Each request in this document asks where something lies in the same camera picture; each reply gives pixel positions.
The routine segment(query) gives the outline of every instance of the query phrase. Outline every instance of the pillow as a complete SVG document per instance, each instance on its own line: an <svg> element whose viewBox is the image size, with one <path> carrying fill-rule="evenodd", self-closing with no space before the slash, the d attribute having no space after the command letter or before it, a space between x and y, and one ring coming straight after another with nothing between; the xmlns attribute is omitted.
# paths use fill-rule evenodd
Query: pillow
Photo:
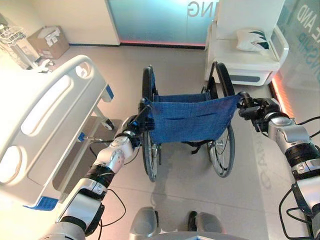
<svg viewBox="0 0 320 240"><path fill-rule="evenodd" d="M269 44L263 31L244 28L236 31L236 35L238 37L236 48L239 50L261 52L269 49Z"/></svg>

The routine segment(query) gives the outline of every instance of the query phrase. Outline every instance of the grey floor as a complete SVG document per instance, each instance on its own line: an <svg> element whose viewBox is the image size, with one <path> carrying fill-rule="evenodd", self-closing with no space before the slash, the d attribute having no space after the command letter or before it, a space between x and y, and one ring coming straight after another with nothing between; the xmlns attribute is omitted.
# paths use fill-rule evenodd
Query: grey floor
<svg viewBox="0 0 320 240"><path fill-rule="evenodd" d="M71 47L57 66L79 54L89 56L114 92L110 103L100 109L117 125L137 113L141 98L142 71L153 65L156 86L161 95L198 93L204 84L203 50L150 47ZM235 86L253 97L269 97L264 87ZM162 165L156 183L145 174L142 154L115 176L111 188L126 205L119 222L105 227L101 240L126 240L132 220L141 207L153 206L159 213L159 227L165 232L185 231L190 211L216 215L227 233L251 240L286 239L278 216L278 204L292 184L286 160L274 142L255 133L248 121L236 113L232 126L235 135L235 163L227 178L214 172L205 147L191 155L192 148L182 143L163 144ZM110 136L99 130L98 135ZM83 161L94 157L86 153ZM110 192L103 200L102 220L107 224L123 213ZM295 206L293 199L288 206ZM285 219L291 235L304 234L304 226ZM96 240L99 231L87 239Z"/></svg>

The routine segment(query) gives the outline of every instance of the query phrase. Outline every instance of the glass wall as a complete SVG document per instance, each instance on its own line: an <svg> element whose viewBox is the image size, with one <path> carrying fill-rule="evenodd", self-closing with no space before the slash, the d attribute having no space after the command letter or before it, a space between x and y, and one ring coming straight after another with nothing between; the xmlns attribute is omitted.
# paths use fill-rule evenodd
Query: glass wall
<svg viewBox="0 0 320 240"><path fill-rule="evenodd" d="M121 43L204 46L217 0L108 0Z"/></svg>
<svg viewBox="0 0 320 240"><path fill-rule="evenodd" d="M275 77L289 115L302 122L320 115L320 1L286 0L278 26L289 44L289 53ZM310 134L319 121L308 123ZM320 143L320 136L313 139Z"/></svg>

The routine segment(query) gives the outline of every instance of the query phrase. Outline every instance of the red light strip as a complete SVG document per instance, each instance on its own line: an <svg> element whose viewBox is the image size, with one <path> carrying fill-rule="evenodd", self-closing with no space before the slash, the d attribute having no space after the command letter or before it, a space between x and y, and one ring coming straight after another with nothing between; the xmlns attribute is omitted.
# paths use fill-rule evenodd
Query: red light strip
<svg viewBox="0 0 320 240"><path fill-rule="evenodd" d="M174 41L130 41L130 40L121 40L121 43L124 44L156 44L156 45L178 45L178 46L195 46L195 47L205 47L204 43L186 43L186 42L174 42Z"/></svg>
<svg viewBox="0 0 320 240"><path fill-rule="evenodd" d="M295 117L294 111L292 110L290 101L287 97L287 94L284 90L281 80L277 77L274 77L272 79L272 85L275 90L275 94L279 100L279 103L281 105L282 111L285 114L287 114L290 118L294 118Z"/></svg>

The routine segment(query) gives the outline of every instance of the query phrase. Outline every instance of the white armchair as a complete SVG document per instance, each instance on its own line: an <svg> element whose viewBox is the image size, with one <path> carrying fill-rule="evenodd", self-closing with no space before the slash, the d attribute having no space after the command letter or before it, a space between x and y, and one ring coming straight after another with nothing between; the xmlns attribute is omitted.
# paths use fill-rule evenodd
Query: white armchair
<svg viewBox="0 0 320 240"><path fill-rule="evenodd" d="M284 0L220 0L206 39L205 80L212 62L224 63L233 84L269 84L287 58L289 46L277 26ZM237 30L262 30L269 50L242 51L237 46Z"/></svg>

